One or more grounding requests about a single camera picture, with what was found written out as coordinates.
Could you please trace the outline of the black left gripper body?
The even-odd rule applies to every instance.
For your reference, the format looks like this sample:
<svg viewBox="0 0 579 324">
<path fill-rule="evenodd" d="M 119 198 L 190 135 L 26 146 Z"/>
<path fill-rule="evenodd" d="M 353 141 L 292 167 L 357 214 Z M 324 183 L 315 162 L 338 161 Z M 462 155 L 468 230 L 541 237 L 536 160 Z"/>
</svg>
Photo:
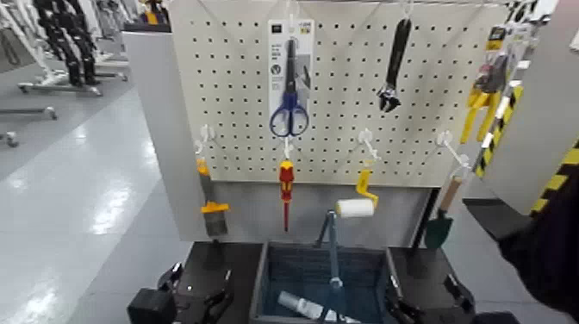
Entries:
<svg viewBox="0 0 579 324">
<path fill-rule="evenodd" d="M 195 286 L 180 284 L 175 294 L 177 315 L 175 323 L 213 323 L 214 316 L 210 307 L 214 292 L 198 289 Z"/>
</svg>

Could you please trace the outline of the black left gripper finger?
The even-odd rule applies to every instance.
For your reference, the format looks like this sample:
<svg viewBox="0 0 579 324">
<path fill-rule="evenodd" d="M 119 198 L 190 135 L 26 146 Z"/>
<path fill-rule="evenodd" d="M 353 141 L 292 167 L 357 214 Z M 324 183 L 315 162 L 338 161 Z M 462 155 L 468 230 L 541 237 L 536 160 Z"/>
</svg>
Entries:
<svg viewBox="0 0 579 324">
<path fill-rule="evenodd" d="M 158 290 L 175 290 L 178 286 L 180 278 L 184 272 L 184 266 L 181 262 L 172 265 L 166 272 L 164 272 L 158 279 Z"/>
<path fill-rule="evenodd" d="M 232 281 L 232 270 L 228 269 L 225 273 L 221 289 L 212 295 L 208 295 L 204 299 L 204 318 L 221 318 L 223 316 L 233 302 L 234 289 Z"/>
</svg>

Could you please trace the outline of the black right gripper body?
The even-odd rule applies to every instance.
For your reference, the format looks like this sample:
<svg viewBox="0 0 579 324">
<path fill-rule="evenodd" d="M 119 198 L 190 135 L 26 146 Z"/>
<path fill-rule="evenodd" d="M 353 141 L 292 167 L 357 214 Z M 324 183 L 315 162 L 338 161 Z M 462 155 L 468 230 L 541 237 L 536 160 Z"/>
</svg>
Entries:
<svg viewBox="0 0 579 324">
<path fill-rule="evenodd" d="M 476 311 L 473 308 L 465 310 L 460 306 L 442 308 L 426 308 L 420 315 L 421 324 L 470 324 Z"/>
</svg>

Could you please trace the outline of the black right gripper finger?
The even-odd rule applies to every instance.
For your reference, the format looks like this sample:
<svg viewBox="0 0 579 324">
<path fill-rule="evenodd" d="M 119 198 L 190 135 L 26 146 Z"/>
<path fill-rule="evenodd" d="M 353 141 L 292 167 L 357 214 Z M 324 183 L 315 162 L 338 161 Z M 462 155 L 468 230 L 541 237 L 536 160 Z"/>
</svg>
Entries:
<svg viewBox="0 0 579 324">
<path fill-rule="evenodd" d="M 395 275 L 389 276 L 385 300 L 389 313 L 402 324 L 423 324 L 423 312 L 404 300 L 401 287 Z"/>
<path fill-rule="evenodd" d="M 474 296 L 454 275 L 446 275 L 444 286 L 452 297 L 453 308 L 460 308 L 465 314 L 475 313 L 476 309 Z"/>
</svg>

